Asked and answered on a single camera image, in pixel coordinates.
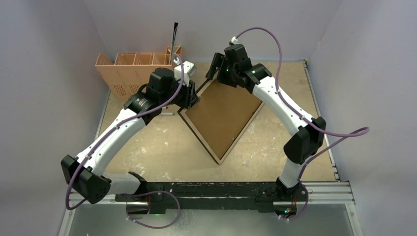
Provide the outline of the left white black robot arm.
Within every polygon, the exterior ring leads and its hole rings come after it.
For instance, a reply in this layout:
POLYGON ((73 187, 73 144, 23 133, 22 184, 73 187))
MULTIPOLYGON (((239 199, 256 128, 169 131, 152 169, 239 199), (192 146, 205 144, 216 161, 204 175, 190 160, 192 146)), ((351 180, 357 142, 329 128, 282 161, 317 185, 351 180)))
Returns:
POLYGON ((91 204, 111 193, 114 183, 103 176, 107 166, 120 149, 137 132, 160 115, 162 109, 175 104, 189 109, 199 102, 195 82, 190 78, 196 67, 188 62, 175 67, 157 68, 149 81, 128 98, 116 119, 85 150, 75 157, 66 155, 60 162, 68 189, 65 196, 67 209, 71 190, 75 190, 91 204))

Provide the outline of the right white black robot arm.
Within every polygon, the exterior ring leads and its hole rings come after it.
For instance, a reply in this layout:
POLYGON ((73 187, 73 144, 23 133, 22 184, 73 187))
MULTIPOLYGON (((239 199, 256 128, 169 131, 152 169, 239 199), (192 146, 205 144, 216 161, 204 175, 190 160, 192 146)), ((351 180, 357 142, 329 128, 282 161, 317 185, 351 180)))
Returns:
POLYGON ((285 126, 291 138, 283 147, 287 159, 276 181, 276 193, 282 200, 290 199, 300 185, 306 161, 323 145, 326 121, 302 109, 277 85, 276 78, 263 64, 252 64, 242 44, 230 45, 224 53, 215 53, 206 78, 246 89, 267 105, 285 126))

